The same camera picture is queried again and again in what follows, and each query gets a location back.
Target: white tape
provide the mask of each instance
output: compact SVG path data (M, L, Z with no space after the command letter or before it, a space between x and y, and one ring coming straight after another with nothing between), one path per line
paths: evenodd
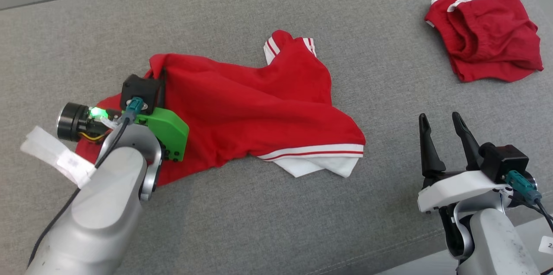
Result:
M53 166L79 188L87 184L96 171L93 163L69 150L61 141L38 126L27 135L21 151Z
M105 116L101 116L100 117L100 122L102 122L103 125L105 125L105 127L108 127L109 129L116 129L117 128L117 123L116 122L112 122L110 121L107 117Z
M549 236L542 237L540 248L538 250L540 252L549 253L550 255L553 255L553 237L549 237Z

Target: gray fabric surface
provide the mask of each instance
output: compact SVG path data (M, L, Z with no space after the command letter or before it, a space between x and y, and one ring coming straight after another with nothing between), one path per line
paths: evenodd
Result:
M540 27L545 71L513 84L458 81L423 21L430 0L60 0L0 12L2 274L24 271L73 192L19 151L35 125L54 133L65 102L115 94L156 53L262 66L275 29L315 39L334 104L365 132L365 157L348 179L294 179L247 157L164 186L144 204L117 275L366 275L444 249L438 216L416 205L421 112L450 169L465 165L453 111L480 143L516 145L553 211L553 35L534 0L522 1ZM517 224L537 218L510 215Z

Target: yellow wire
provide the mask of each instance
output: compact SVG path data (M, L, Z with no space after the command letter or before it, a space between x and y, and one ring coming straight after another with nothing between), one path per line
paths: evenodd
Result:
M100 139L102 139L105 135L99 135L98 137L90 137L89 135L83 133L83 132L80 132L79 135L85 137L86 139L90 140L90 141L98 141Z

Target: clothing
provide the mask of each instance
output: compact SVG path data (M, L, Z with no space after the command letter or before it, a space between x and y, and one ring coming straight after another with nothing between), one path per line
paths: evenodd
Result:
M204 57L158 54L145 77L165 69L165 107L190 127L182 162L164 161L159 185L220 167L247 154L274 161L295 177L328 169L347 177L363 156L365 136L332 106L328 70L312 39L276 31L265 43L268 65L249 68ZM120 95L101 108L119 109ZM77 154L95 160L99 146Z
M463 82L514 82L543 70L537 26L520 0L432 0L425 21L440 32Z

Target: green light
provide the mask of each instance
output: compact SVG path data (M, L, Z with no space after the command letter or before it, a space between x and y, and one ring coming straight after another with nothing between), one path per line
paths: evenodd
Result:
M107 117L107 112L101 108L94 107L90 109L90 116L94 118L99 116Z

